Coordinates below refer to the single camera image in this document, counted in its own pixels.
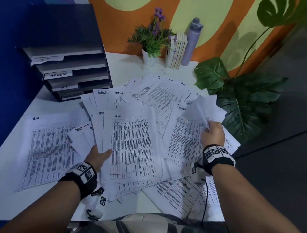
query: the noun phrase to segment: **person's right arm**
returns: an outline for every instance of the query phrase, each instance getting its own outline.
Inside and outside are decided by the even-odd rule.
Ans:
[[[210,122],[202,142],[223,146],[225,134],[219,122]],[[212,175],[222,213],[230,232],[299,233],[300,231],[275,209],[233,166],[217,164]]]

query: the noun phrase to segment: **person's clothing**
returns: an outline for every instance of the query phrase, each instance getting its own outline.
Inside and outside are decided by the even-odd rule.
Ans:
[[[78,233],[227,233],[225,222],[201,222],[195,219],[180,219],[162,213],[132,214],[113,221],[91,222]]]

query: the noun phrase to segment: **blue wall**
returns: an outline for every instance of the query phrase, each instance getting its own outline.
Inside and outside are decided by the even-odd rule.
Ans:
[[[31,3],[45,4],[44,0],[2,1],[1,4],[0,145],[42,87],[42,82],[32,74],[28,62],[14,47],[22,39],[17,28]]]

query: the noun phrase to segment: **hand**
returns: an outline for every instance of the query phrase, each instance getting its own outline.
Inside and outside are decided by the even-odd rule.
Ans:
[[[96,172],[99,172],[103,163],[111,156],[112,150],[108,149],[106,152],[99,154],[97,145],[93,146],[88,156],[86,156],[84,162],[91,164]]]
[[[210,129],[206,129],[201,133],[201,143],[203,144],[203,147],[205,148],[211,144],[224,146],[225,133],[222,124],[212,120],[209,120],[208,124]]]

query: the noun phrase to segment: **wall mural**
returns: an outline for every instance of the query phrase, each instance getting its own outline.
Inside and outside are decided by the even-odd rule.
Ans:
[[[163,9],[165,26],[184,32],[194,17],[204,25],[192,60],[220,56],[227,70],[235,73],[247,49],[265,30],[257,18],[261,0],[89,0],[93,5],[107,52],[141,55],[127,38],[140,24],[147,26],[156,7]],[[276,27],[266,32],[249,54],[242,72],[254,70],[293,28]]]

